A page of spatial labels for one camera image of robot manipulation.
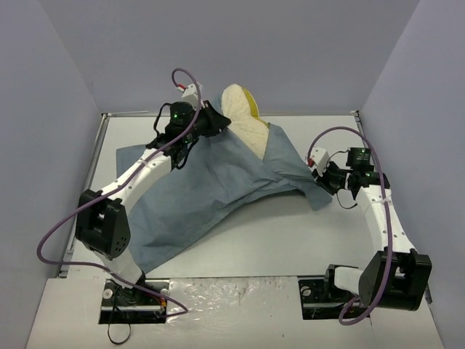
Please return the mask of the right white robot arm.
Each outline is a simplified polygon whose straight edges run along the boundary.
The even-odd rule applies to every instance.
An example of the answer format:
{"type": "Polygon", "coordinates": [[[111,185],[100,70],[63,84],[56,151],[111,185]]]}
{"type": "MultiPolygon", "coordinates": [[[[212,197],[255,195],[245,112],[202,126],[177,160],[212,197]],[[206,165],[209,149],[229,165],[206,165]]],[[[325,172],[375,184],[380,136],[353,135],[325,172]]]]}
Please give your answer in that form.
{"type": "Polygon", "coordinates": [[[385,175],[371,163],[367,148],[349,148],[347,162],[340,168],[328,151],[313,148],[308,165],[315,182],[332,196],[341,190],[352,194],[368,226],[374,256],[364,269],[330,265],[322,282],[323,294],[339,300],[346,293],[369,306],[379,290],[380,308],[415,311],[424,296],[432,262],[411,243],[395,211],[392,192],[385,175]]]}

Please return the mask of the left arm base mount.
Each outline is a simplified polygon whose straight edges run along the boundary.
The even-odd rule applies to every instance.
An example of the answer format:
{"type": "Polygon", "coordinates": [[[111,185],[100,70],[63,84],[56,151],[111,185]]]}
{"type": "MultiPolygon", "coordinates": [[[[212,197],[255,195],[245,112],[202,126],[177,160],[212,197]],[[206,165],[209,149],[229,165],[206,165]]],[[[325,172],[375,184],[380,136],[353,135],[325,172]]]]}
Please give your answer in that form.
{"type": "Polygon", "coordinates": [[[99,324],[165,324],[167,301],[108,279],[102,292],[99,324]]]}

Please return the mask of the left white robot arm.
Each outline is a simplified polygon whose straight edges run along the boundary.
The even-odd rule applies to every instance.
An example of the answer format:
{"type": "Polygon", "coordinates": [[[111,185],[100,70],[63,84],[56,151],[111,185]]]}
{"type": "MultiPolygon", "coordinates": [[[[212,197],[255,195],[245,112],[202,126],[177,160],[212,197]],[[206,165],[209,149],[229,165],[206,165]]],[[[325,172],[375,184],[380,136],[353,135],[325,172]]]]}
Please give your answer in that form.
{"type": "Polygon", "coordinates": [[[169,123],[145,146],[142,155],[104,188],[85,190],[79,199],[75,237],[102,261],[104,270],[121,285],[120,295],[130,304],[146,295],[144,273],[129,251],[128,215],[153,184],[181,168],[202,137],[213,137],[231,124],[209,102],[194,108],[186,102],[169,106],[169,123]]]}

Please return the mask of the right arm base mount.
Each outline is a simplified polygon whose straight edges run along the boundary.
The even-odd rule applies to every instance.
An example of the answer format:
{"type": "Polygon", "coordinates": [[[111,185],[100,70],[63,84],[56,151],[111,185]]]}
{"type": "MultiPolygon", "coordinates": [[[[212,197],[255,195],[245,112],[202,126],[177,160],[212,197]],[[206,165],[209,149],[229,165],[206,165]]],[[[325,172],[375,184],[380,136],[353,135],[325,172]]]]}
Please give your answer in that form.
{"type": "Polygon", "coordinates": [[[342,308],[354,297],[348,291],[326,286],[324,276],[298,277],[302,318],[306,321],[337,320],[342,308]]]}

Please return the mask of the striped pillowcase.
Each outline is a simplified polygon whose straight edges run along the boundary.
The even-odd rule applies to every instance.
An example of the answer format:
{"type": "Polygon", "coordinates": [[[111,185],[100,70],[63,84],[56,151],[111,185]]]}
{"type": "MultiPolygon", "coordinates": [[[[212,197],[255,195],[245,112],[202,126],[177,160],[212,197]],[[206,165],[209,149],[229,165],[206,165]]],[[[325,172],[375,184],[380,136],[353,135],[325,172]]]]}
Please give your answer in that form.
{"type": "Polygon", "coordinates": [[[129,250],[143,272],[176,257],[230,213],[265,196],[299,190],[314,210],[332,202],[284,130],[269,125],[262,160],[228,127],[200,138],[186,165],[159,179],[134,205],[129,250]]]}

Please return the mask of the white pillow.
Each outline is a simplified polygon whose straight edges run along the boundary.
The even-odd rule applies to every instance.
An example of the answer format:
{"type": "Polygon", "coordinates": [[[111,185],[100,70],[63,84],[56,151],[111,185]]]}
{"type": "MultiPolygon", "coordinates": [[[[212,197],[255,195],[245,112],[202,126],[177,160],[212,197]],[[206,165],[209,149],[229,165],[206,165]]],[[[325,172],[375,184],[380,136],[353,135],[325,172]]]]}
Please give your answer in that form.
{"type": "Polygon", "coordinates": [[[229,129],[262,160],[270,125],[260,118],[258,105],[251,93],[239,84],[231,84],[222,93],[221,109],[232,122],[229,129]]]}

